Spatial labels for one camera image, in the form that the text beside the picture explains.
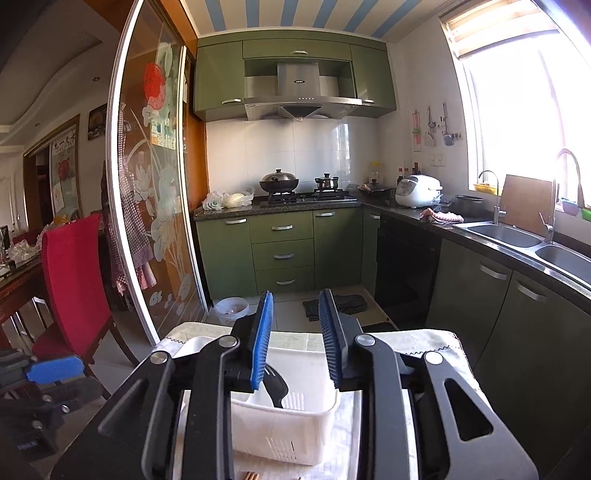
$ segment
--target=tile backsplash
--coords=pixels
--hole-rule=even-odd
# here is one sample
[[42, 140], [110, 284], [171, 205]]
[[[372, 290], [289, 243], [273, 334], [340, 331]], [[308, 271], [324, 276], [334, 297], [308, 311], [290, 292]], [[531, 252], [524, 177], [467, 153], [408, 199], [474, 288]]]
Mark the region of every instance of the tile backsplash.
[[237, 192], [246, 186], [266, 194], [259, 181], [276, 168], [300, 180], [297, 192], [311, 192], [314, 179], [330, 173], [339, 187], [361, 183], [371, 161], [379, 161], [378, 121], [348, 116], [342, 120], [258, 120], [208, 122], [209, 190]]

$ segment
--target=white cloth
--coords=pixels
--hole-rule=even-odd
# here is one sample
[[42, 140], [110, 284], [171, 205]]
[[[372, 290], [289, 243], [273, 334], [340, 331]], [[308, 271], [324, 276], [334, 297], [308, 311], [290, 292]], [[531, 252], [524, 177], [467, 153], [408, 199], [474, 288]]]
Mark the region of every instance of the white cloth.
[[[195, 336], [218, 338], [230, 333], [231, 328], [207, 323], [183, 323], [173, 329], [154, 350], [166, 350], [174, 356], [187, 340]], [[462, 349], [460, 341], [452, 332], [443, 330], [409, 330], [405, 332], [373, 333], [376, 338], [386, 342], [393, 350], [420, 357], [424, 352], [438, 351], [448, 363], [474, 388], [485, 400], [478, 382]], [[291, 348], [297, 350], [324, 351], [322, 335], [319, 333], [285, 333], [271, 332], [269, 346]], [[410, 412], [410, 401], [405, 402], [407, 434], [409, 435], [411, 478], [418, 478], [417, 459], [414, 447], [414, 426]], [[343, 393], [340, 406], [335, 414], [335, 425], [331, 433], [330, 448], [326, 460], [316, 466], [283, 463], [241, 452], [234, 452], [234, 471], [237, 480], [244, 477], [245, 472], [260, 474], [261, 480], [355, 480], [359, 453], [359, 430], [361, 426], [361, 392]], [[183, 439], [177, 439], [177, 447]], [[180, 479], [180, 470], [175, 467], [174, 480]]]

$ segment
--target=plastic bag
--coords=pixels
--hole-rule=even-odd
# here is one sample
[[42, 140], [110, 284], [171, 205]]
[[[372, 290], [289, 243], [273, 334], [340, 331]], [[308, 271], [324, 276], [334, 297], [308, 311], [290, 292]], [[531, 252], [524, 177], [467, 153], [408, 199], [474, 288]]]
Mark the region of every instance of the plastic bag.
[[224, 193], [222, 196], [222, 206], [224, 208], [236, 208], [252, 205], [252, 199], [255, 196], [255, 189], [246, 187], [243, 192]]
[[223, 208], [222, 195], [220, 192], [208, 193], [205, 200], [201, 202], [203, 210], [221, 210]]

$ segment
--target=cutting board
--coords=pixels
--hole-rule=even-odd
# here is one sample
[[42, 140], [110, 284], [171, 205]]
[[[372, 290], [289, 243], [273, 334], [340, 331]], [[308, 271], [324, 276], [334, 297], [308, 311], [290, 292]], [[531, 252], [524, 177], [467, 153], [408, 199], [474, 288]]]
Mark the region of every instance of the cutting board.
[[501, 194], [501, 210], [507, 214], [500, 221], [545, 236], [546, 228], [540, 219], [540, 212], [547, 222], [551, 196], [551, 181], [507, 175]]

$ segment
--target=stainless steel sink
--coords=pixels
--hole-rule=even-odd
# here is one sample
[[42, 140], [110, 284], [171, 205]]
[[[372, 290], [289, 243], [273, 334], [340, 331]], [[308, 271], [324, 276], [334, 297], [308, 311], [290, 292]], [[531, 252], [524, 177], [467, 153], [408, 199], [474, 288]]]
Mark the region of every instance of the stainless steel sink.
[[545, 245], [536, 256], [591, 286], [591, 260], [559, 245]]
[[512, 247], [529, 248], [542, 243], [541, 238], [502, 223], [499, 225], [490, 223], [486, 225], [468, 226], [467, 230], [487, 236], [488, 238], [499, 240]]

